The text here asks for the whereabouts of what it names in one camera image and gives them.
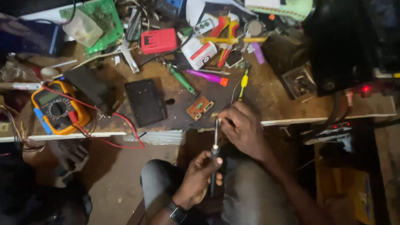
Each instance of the brown circuit board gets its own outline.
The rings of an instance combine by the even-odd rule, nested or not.
[[[186,112],[188,112],[194,121],[198,121],[203,113],[207,112],[213,105],[214,102],[210,102],[204,96],[201,96],[199,100],[186,109]]]

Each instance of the orange cap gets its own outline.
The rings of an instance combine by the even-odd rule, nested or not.
[[[228,78],[221,78],[220,85],[226,87],[226,85],[228,84],[228,80]]]

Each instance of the white glue bottle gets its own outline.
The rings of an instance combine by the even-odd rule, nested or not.
[[[188,38],[179,32],[178,37],[182,42],[186,41]],[[194,70],[199,70],[202,68],[204,64],[214,57],[218,52],[214,43],[208,42],[206,44],[202,44],[200,40],[195,37],[191,38],[188,43],[181,48],[181,50]]]

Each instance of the workbench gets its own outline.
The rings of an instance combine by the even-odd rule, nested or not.
[[[52,66],[62,62],[77,59],[78,62],[86,60],[84,47],[76,44],[69,49],[69,57],[45,58],[33,57],[29,61],[40,66]],[[137,62],[141,61],[139,49],[132,51],[132,55]],[[211,65],[216,65],[218,57],[214,57]],[[254,54],[245,54],[252,68],[249,73],[248,86],[244,90],[244,102],[249,104],[255,111],[260,113],[262,125],[288,125],[292,123],[309,123],[323,121],[327,119],[332,111],[333,103],[330,96],[318,98],[316,94],[306,94],[296,100],[290,100],[287,96],[279,79],[273,73],[267,63],[258,65]],[[70,65],[59,67],[61,72],[70,68]],[[240,84],[233,91],[237,83],[241,80],[244,69],[231,68],[224,69],[231,73],[228,85],[223,87],[217,83],[209,82],[206,79],[183,73],[187,81],[198,91],[200,96],[204,95],[208,100],[213,101],[213,107],[205,113],[198,121],[194,121],[186,109],[191,106],[196,99],[177,81],[177,79],[155,60],[140,68],[139,74],[133,74],[130,67],[123,60],[115,65],[113,56],[105,58],[103,68],[98,70],[97,75],[107,81],[108,84],[115,85],[117,99],[121,100],[118,112],[132,118],[132,112],[124,93],[124,83],[146,78],[155,80],[158,91],[164,100],[170,100],[173,104],[166,105],[168,118],[164,121],[154,123],[144,128],[138,129],[140,132],[148,131],[168,131],[168,130],[188,130],[188,129],[206,129],[213,127],[212,115],[219,113],[224,107],[229,105],[233,99],[235,101],[240,93]],[[357,117],[381,117],[392,116],[396,114],[393,98],[391,96],[382,96],[380,93],[374,93],[370,98],[361,98],[359,94],[354,95],[354,106],[352,112],[347,118]],[[83,137],[76,133],[62,137],[59,135],[46,135],[41,124],[32,111],[33,104],[29,102],[21,111],[19,116],[25,124],[30,139],[49,140],[62,138]],[[130,127],[119,117],[92,119],[92,122],[86,126],[87,130],[96,126],[93,135],[95,137],[106,137],[110,135],[125,135],[131,133]],[[0,141],[13,141],[11,128],[8,132],[0,132]]]

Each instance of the green circuit board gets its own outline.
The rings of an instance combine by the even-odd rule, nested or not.
[[[84,12],[103,30],[103,36],[92,47],[86,48],[86,55],[103,51],[122,42],[124,30],[113,0],[90,1],[76,6],[76,9]],[[69,19],[72,12],[73,7],[59,10],[63,19]]]

